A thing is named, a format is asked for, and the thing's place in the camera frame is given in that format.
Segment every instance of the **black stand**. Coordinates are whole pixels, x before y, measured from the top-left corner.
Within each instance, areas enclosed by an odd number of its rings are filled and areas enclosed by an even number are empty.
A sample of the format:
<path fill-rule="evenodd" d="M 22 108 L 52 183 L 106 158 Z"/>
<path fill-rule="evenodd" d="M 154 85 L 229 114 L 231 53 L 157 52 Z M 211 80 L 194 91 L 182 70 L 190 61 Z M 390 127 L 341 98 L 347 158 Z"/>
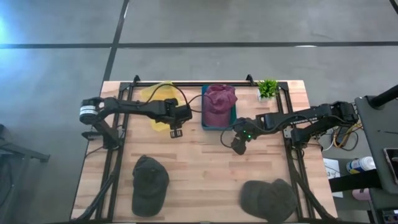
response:
<path fill-rule="evenodd" d="M 0 124 L 0 134 L 5 127 Z M 9 163 L 9 172 L 13 177 L 13 182 L 10 183 L 10 190 L 7 193 L 5 202 L 0 208 L 0 223 L 7 223 L 10 219 L 11 210 L 14 208 L 17 193 L 23 184 L 26 170 L 29 166 L 30 159 L 38 159 L 40 162 L 48 162 L 50 155 L 42 154 L 31 149 L 17 146 L 11 142 L 6 141 L 0 137 L 0 155 L 4 156 L 6 162 Z"/>

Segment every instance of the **blue tray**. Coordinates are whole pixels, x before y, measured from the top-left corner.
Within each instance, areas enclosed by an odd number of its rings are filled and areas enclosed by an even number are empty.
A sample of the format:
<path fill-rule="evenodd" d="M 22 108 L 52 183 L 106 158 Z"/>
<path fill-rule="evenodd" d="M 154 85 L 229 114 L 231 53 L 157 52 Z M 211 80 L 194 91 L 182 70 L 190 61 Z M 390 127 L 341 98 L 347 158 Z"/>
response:
<path fill-rule="evenodd" d="M 201 87 L 201 94 L 202 96 L 206 93 L 206 90 L 209 86 L 208 85 L 204 85 Z M 203 109 L 203 105 L 204 105 L 204 100 L 205 98 L 202 97 L 201 98 L 201 110 L 204 111 Z M 231 108 L 231 118 L 229 119 L 229 125 L 232 125 L 236 120 L 236 104 Z M 205 125 L 205 119 L 203 117 L 203 113 L 201 114 L 201 127 L 203 128 L 203 130 L 206 131 L 222 131 L 225 128 L 219 128 L 219 127 L 212 127 L 212 126 L 207 126 Z"/>

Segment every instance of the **small green plant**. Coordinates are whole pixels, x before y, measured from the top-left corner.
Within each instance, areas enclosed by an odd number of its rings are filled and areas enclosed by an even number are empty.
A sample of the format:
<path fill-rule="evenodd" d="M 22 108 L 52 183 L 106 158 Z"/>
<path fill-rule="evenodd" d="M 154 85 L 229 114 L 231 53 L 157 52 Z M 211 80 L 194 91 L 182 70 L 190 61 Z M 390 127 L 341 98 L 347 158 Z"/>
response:
<path fill-rule="evenodd" d="M 279 91 L 276 80 L 264 80 L 257 83 L 259 85 L 261 98 L 272 98 Z"/>

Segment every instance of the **concrete floor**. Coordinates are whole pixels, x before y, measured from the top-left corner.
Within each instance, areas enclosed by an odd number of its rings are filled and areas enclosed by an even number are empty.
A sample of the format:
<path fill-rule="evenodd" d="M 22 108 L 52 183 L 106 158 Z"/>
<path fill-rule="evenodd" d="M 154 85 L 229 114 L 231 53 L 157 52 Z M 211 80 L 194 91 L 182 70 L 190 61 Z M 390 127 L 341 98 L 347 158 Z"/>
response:
<path fill-rule="evenodd" d="M 0 1 L 0 44 L 111 43 L 123 0 Z M 397 41 L 388 0 L 132 0 L 129 42 Z M 80 102 L 97 96 L 110 49 L 0 49 L 0 123 L 14 142 L 51 154 L 33 163 L 16 221 L 68 220 L 87 142 Z M 312 105 L 379 93 L 398 83 L 398 47 L 119 49 L 110 80 L 304 80 Z M 363 135 L 353 152 L 369 154 Z M 339 211 L 344 219 L 355 216 Z"/>

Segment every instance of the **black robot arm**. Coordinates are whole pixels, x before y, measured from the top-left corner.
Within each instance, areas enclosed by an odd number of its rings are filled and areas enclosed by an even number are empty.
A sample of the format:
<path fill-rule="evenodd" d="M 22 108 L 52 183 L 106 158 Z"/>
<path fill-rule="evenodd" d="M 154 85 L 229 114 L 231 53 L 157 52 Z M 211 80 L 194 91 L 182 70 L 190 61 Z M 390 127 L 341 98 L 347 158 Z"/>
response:
<path fill-rule="evenodd" d="M 155 122 L 170 125 L 171 138 L 182 136 L 180 128 L 182 124 L 192 119 L 192 111 L 189 105 L 178 106 L 175 98 L 166 100 L 153 100 L 143 103 L 140 101 L 117 100 L 112 97 L 94 97 L 81 102 L 80 121 L 83 124 L 92 125 L 104 139 L 105 149 L 119 147 L 119 136 L 116 128 L 111 128 L 104 120 L 114 113 L 145 115 Z"/>
<path fill-rule="evenodd" d="M 294 113 L 266 113 L 256 115 L 255 119 L 239 118 L 234 125 L 236 135 L 231 147 L 241 155 L 246 150 L 246 141 L 249 142 L 260 135 L 274 134 L 288 126 L 306 122 L 311 122 L 311 125 L 306 128 L 291 129 L 290 138 L 293 148 L 305 148 L 312 136 L 325 134 L 327 130 L 335 126 L 350 127 L 356 124 L 358 115 L 351 103 L 337 101 Z"/>

